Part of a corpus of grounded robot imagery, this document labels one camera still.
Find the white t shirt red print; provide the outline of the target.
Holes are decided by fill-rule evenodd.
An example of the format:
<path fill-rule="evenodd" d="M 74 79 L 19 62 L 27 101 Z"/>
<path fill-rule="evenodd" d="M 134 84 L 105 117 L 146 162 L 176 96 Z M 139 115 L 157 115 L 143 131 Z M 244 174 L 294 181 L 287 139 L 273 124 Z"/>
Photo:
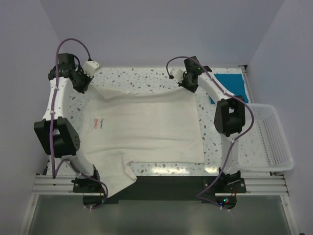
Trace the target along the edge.
<path fill-rule="evenodd" d="M 137 177 L 133 162 L 204 163 L 196 96 L 186 89 L 131 93 L 92 89 L 81 150 L 113 196 Z"/>

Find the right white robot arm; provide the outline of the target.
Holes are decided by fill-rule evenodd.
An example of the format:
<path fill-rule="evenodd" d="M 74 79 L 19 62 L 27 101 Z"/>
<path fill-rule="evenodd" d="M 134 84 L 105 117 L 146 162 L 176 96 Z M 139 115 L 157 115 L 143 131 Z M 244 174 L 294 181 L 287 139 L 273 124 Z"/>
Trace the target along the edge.
<path fill-rule="evenodd" d="M 218 176 L 204 191 L 219 187 L 223 192 L 230 192 L 241 179 L 238 163 L 238 140 L 247 133 L 246 109 L 249 109 L 241 95 L 231 93 L 210 73 L 208 66 L 199 63 L 195 56 L 184 56 L 185 71 L 178 85 L 190 92 L 202 88 L 216 104 L 213 124 L 222 140 L 222 165 Z"/>

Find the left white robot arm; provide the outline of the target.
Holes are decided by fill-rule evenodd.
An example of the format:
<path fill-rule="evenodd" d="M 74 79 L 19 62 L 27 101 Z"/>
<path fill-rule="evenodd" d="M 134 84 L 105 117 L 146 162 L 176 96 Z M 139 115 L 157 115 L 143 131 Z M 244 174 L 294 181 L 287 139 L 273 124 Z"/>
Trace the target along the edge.
<path fill-rule="evenodd" d="M 84 94 L 100 65 L 92 59 L 81 65 L 79 59 L 70 53 L 58 54 L 57 58 L 58 65 L 48 74 L 50 94 L 47 109 L 42 120 L 34 123 L 34 131 L 44 152 L 51 156 L 53 177 L 61 168 L 55 165 L 55 160 L 60 159 L 75 172 L 73 192 L 103 193 L 99 173 L 84 156 L 79 134 L 67 118 L 72 91 Z"/>

